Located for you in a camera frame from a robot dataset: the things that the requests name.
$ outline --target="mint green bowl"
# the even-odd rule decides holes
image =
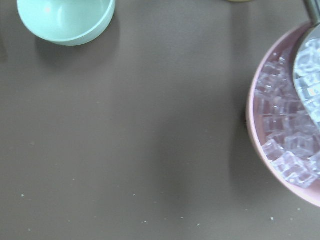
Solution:
[[[116,0],[17,0],[23,24],[54,44],[76,46],[97,38],[109,25]]]

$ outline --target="metal spoon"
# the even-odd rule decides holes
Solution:
[[[293,64],[295,89],[320,129],[320,0],[304,0],[312,27],[304,34]]]

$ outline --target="bowl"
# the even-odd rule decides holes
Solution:
[[[109,25],[116,0],[17,0],[23,24],[54,44],[76,46],[97,38]]]
[[[270,159],[267,157],[264,148],[262,147],[268,140],[265,126],[266,121],[264,121],[263,119],[264,116],[261,110],[263,109],[263,107],[261,108],[261,98],[257,97],[256,92],[256,90],[259,88],[258,81],[261,79],[262,74],[264,74],[266,65],[274,61],[274,59],[278,59],[281,53],[286,52],[286,54],[282,56],[282,58],[287,58],[285,60],[285,69],[287,71],[286,74],[290,77],[292,76],[290,75],[290,73],[293,64],[292,58],[294,58],[296,51],[295,46],[299,43],[300,38],[310,29],[310,27],[311,25],[309,23],[306,23],[287,32],[267,52],[253,78],[253,82],[247,99],[246,120],[252,144],[259,157],[262,159],[271,173],[291,192],[306,200],[307,202],[320,207],[320,180],[316,180],[307,188],[291,184],[286,181],[284,177],[274,168],[272,161],[270,161]]]

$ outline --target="tabletop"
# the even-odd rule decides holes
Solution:
[[[250,141],[248,91],[301,0],[118,0],[81,46],[0,1],[1,240],[317,240]]]

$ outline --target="scoop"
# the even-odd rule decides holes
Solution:
[[[293,64],[293,83],[320,129],[320,0],[304,0],[312,27],[303,35]]]
[[[116,0],[17,0],[24,25],[55,44],[75,46],[97,38],[109,25]]]

